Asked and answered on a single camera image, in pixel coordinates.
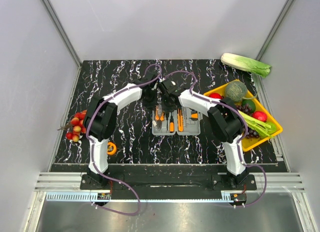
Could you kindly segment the orange tape measure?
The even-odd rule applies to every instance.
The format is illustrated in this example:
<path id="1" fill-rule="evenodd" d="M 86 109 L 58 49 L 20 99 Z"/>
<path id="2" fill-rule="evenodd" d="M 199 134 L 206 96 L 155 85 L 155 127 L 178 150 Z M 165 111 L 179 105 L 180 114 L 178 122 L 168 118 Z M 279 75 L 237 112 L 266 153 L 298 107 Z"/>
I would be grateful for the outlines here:
<path id="1" fill-rule="evenodd" d="M 109 156 L 114 155 L 117 152 L 117 147 L 113 142 L 108 142 L 107 144 L 107 154 Z"/>

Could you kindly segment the orange utility knife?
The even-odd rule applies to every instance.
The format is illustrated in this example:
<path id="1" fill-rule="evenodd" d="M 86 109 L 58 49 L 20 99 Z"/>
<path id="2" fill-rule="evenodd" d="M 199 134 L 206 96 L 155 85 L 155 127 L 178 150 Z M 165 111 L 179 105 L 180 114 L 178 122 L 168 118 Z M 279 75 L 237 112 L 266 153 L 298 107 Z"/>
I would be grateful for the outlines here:
<path id="1" fill-rule="evenodd" d="M 183 113 L 180 108 L 177 109 L 177 123 L 178 123 L 178 131 L 183 132 L 184 131 Z"/>

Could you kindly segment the orange handled pliers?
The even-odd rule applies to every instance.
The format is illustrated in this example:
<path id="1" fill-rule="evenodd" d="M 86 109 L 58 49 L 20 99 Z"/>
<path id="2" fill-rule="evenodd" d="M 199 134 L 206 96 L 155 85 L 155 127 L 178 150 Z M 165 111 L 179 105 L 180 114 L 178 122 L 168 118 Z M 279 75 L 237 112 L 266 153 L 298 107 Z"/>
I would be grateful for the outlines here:
<path id="1" fill-rule="evenodd" d="M 158 130 L 162 129 L 162 122 L 164 121 L 164 111 L 161 105 L 157 105 L 154 111 L 154 119 L 156 122 L 156 128 Z"/>

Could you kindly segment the grey plastic tool case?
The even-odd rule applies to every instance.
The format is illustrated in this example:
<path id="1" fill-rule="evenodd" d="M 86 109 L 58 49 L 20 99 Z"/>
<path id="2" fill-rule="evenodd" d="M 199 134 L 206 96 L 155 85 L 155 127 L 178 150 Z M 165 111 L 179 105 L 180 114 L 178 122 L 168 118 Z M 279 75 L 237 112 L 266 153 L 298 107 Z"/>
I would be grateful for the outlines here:
<path id="1" fill-rule="evenodd" d="M 183 115 L 183 131 L 178 131 L 178 115 L 177 110 L 182 110 Z M 201 126 L 200 121 L 202 120 L 203 116 L 200 112 L 190 109 L 188 107 L 181 107 L 173 112 L 164 111 L 164 121 L 162 122 L 162 128 L 160 130 L 157 129 L 157 124 L 155 121 L 155 110 L 152 112 L 152 134 L 154 136 L 173 136 L 177 134 L 179 136 L 198 136 L 201 133 Z M 192 111 L 196 111 L 198 113 L 198 120 L 193 121 L 191 120 L 191 113 Z M 174 119 L 174 132 L 170 133 L 169 131 L 169 124 L 170 124 L 170 116 L 173 115 Z"/>

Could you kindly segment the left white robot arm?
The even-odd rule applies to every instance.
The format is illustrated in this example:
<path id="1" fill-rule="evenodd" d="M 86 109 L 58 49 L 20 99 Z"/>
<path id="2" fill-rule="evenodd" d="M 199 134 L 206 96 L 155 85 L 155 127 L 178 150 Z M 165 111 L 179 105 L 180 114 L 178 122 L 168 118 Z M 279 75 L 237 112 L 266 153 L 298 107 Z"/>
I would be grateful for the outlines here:
<path id="1" fill-rule="evenodd" d="M 157 81 L 159 74 L 148 71 L 141 79 L 128 83 L 122 89 L 101 98 L 92 98 L 83 125 L 90 146 L 90 162 L 87 175 L 98 190 L 107 187 L 109 178 L 107 147 L 114 133 L 120 110 L 135 101 L 142 101 L 146 109 L 154 110 L 157 105 Z"/>

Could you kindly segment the short orange screwdriver handle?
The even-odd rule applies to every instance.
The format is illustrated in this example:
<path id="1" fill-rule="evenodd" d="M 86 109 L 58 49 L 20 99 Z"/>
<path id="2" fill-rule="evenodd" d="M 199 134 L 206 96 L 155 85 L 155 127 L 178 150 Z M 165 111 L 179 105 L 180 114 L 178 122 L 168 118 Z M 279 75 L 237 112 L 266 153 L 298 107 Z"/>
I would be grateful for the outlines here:
<path id="1" fill-rule="evenodd" d="M 175 122 L 173 118 L 173 114 L 170 115 L 170 120 L 169 120 L 169 132 L 173 133 L 175 131 Z"/>

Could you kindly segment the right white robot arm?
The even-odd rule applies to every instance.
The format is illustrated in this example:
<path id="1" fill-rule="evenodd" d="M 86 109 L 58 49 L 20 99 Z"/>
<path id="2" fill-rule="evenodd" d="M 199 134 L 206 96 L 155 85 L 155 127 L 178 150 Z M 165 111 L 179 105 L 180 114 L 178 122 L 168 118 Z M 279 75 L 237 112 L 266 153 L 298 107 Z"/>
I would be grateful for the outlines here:
<path id="1" fill-rule="evenodd" d="M 242 151 L 243 129 L 246 126 L 233 101 L 228 97 L 209 98 L 191 88 L 179 88 L 169 79 L 161 81 L 158 88 L 164 109 L 185 107 L 208 117 L 214 138 L 224 148 L 227 184 L 233 190 L 243 187 L 248 176 Z"/>

